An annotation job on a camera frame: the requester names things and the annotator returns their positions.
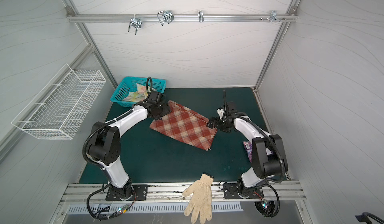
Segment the floral skirt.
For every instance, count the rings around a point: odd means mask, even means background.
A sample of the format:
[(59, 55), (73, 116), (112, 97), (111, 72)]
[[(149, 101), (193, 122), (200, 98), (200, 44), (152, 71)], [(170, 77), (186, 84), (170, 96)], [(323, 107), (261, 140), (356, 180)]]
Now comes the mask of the floral skirt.
[(128, 96), (123, 99), (124, 102), (138, 103), (148, 97), (147, 86), (136, 84), (136, 88), (136, 91), (129, 91)]

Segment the red plaid skirt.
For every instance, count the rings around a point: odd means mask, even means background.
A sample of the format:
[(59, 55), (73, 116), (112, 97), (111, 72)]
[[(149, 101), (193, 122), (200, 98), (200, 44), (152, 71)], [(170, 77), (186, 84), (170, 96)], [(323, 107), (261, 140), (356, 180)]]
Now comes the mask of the red plaid skirt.
[(153, 121), (150, 128), (184, 144), (208, 151), (213, 143), (217, 129), (207, 126), (209, 119), (169, 100), (171, 112), (161, 120)]

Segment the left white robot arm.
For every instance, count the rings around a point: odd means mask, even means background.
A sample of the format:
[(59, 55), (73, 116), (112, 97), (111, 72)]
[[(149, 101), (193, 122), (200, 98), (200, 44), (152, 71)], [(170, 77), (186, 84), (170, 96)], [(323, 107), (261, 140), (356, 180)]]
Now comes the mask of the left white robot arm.
[(171, 113), (165, 95), (154, 90), (151, 77), (146, 80), (147, 97), (124, 114), (105, 123), (96, 122), (82, 149), (85, 161), (101, 169), (116, 189), (129, 185), (130, 177), (121, 162), (121, 137), (147, 118), (161, 120)]

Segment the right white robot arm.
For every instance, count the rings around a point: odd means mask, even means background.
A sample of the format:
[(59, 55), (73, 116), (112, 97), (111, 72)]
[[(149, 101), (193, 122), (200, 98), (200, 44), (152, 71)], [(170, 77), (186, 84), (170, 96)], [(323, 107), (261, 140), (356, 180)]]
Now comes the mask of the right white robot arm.
[(256, 125), (244, 112), (239, 112), (234, 102), (227, 102), (223, 91), (224, 104), (218, 109), (218, 117), (210, 118), (207, 127), (230, 133), (236, 130), (252, 144), (251, 167), (240, 177), (240, 188), (258, 188), (269, 182), (281, 183), (286, 179), (288, 162), (283, 140)]

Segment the purple snack packet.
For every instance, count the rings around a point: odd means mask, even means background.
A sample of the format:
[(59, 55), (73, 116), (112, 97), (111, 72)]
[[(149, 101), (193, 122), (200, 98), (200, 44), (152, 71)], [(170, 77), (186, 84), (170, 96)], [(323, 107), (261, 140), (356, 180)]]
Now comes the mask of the purple snack packet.
[(251, 142), (243, 142), (244, 148), (247, 152), (248, 159), (250, 163), (252, 162), (252, 143)]

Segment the teal plastic basket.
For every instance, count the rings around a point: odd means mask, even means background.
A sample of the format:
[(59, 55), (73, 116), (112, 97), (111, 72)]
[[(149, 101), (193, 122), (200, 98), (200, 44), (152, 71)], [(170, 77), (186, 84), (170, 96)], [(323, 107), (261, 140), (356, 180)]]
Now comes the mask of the teal plastic basket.
[(130, 108), (139, 102), (139, 97), (147, 95), (147, 78), (125, 77), (111, 96), (111, 102)]

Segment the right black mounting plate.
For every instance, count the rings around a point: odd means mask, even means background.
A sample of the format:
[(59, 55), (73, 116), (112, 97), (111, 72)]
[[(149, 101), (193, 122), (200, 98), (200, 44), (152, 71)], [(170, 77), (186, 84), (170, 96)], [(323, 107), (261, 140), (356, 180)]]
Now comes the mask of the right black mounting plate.
[(255, 187), (246, 188), (243, 184), (220, 182), (219, 189), (223, 191), (224, 198), (226, 200), (235, 199), (264, 199), (264, 193), (262, 189), (256, 189)]

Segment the black mounting plate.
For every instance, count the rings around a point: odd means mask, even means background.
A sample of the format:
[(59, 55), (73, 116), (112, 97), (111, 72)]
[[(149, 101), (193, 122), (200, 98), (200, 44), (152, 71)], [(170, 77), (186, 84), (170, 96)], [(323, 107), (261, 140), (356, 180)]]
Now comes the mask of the black mounting plate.
[(226, 200), (235, 199), (264, 199), (264, 193), (262, 189), (256, 189), (255, 187), (246, 188), (243, 184), (220, 182), (219, 189), (223, 191), (224, 198)]
[(106, 201), (145, 201), (148, 187), (148, 185), (132, 184), (127, 184), (123, 188), (110, 186), (106, 195)]

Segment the beige knitted glove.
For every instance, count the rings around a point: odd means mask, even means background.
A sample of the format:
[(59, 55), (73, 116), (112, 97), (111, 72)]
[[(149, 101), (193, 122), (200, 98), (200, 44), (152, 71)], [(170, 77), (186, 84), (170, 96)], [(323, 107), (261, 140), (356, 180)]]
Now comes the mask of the beige knitted glove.
[(191, 216), (191, 223), (195, 224), (198, 220), (200, 224), (211, 221), (212, 214), (212, 184), (214, 178), (203, 173), (199, 180), (185, 189), (182, 193), (183, 197), (192, 195), (189, 204), (184, 210), (186, 217)]

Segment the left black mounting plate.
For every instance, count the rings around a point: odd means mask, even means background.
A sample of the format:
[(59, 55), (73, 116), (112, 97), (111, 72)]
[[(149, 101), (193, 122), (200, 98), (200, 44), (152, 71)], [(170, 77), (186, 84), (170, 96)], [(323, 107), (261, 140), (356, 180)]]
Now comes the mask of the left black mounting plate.
[(123, 188), (110, 186), (106, 195), (106, 201), (145, 201), (148, 187), (148, 185), (132, 184), (127, 184)]

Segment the metal U-bolt hook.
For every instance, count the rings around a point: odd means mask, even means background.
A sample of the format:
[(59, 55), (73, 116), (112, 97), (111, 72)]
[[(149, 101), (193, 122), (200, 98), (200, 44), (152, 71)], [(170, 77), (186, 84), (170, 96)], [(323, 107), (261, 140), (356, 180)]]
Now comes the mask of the metal U-bolt hook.
[(142, 20), (138, 18), (136, 15), (134, 15), (130, 19), (130, 23), (128, 26), (128, 32), (134, 31), (134, 34), (136, 35), (138, 33), (138, 30), (142, 27)]

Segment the metal double hook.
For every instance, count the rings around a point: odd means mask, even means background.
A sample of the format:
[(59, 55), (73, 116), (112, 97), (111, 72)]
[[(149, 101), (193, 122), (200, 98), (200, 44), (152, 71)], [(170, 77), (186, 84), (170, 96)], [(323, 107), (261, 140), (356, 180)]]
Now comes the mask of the metal double hook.
[(159, 11), (157, 17), (161, 26), (164, 26), (165, 23), (170, 24), (175, 19), (173, 12), (170, 10)]

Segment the white ventilation grille strip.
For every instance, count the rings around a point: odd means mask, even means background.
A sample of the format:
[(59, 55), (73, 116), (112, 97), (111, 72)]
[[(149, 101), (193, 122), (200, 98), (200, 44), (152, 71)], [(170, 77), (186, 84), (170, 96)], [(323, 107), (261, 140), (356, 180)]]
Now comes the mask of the white ventilation grille strip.
[[(102, 214), (112, 214), (122, 208), (121, 204), (96, 204), (91, 205), (91, 210), (96, 213), (107, 209)], [(188, 203), (135, 203), (127, 213), (132, 214), (151, 214), (151, 213), (183, 213)], [(212, 203), (213, 213), (223, 212), (243, 212), (240, 202), (214, 202)], [(87, 206), (76, 204), (70, 205), (67, 211), (68, 215), (89, 214)]]

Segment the small metal clip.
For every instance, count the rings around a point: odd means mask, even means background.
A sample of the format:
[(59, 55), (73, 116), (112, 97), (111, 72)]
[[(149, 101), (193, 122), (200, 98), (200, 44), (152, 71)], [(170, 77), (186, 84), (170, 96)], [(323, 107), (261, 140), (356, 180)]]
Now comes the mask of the small metal clip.
[(198, 19), (199, 19), (199, 23), (203, 23), (204, 22), (204, 13), (203, 13), (203, 11), (198, 11)]

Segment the horizontal aluminium rail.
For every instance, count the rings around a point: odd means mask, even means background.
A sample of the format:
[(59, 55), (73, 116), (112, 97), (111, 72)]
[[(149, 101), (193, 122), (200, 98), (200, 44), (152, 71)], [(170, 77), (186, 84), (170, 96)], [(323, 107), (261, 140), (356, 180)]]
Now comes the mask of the horizontal aluminium rail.
[[(271, 13), (267, 14), (206, 14), (204, 13), (203, 23), (247, 23), (262, 22), (260, 18), (267, 18)], [(67, 17), (71, 23), (129, 23), (133, 17), (130, 15), (75, 15)], [(158, 23), (159, 19), (156, 14), (138, 14), (136, 15), (142, 20), (142, 23)], [(174, 23), (199, 23), (198, 13), (195, 14), (174, 14)], [(285, 22), (295, 22), (297, 15), (278, 14), (278, 17), (284, 17)]]

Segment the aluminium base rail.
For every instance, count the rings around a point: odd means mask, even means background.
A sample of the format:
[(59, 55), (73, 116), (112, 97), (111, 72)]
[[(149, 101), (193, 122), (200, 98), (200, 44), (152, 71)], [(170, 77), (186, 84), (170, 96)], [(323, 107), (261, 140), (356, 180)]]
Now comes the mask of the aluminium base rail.
[[(136, 201), (141, 203), (166, 203), (166, 202), (188, 202), (191, 197), (183, 197), (182, 192), (188, 188), (191, 183), (149, 183), (137, 184)], [(271, 183), (271, 186), (277, 191), (281, 201), (305, 201), (306, 194), (299, 181), (283, 181), (280, 184)], [(84, 204), (88, 196), (102, 187), (101, 184), (69, 184), (61, 197), (60, 204)], [(214, 202), (229, 201), (260, 201), (258, 195), (252, 194), (249, 198), (241, 198), (236, 192), (229, 194), (224, 191), (224, 183), (212, 184), (212, 199)], [(102, 203), (130, 203), (133, 198), (121, 200), (117, 197), (111, 197), (107, 191), (102, 191), (91, 197), (91, 204)]]

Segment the metal bracket with screws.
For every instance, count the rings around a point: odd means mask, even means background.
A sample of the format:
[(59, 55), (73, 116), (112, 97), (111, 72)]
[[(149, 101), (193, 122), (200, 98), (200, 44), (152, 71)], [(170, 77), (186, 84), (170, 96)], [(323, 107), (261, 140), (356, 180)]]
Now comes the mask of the metal bracket with screws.
[(273, 23), (273, 22), (285, 22), (287, 19), (284, 18), (284, 17), (278, 17), (278, 14), (276, 11), (272, 11), (270, 16), (267, 17), (267, 18), (260, 18), (260, 20), (262, 22), (269, 22), (269, 23)]

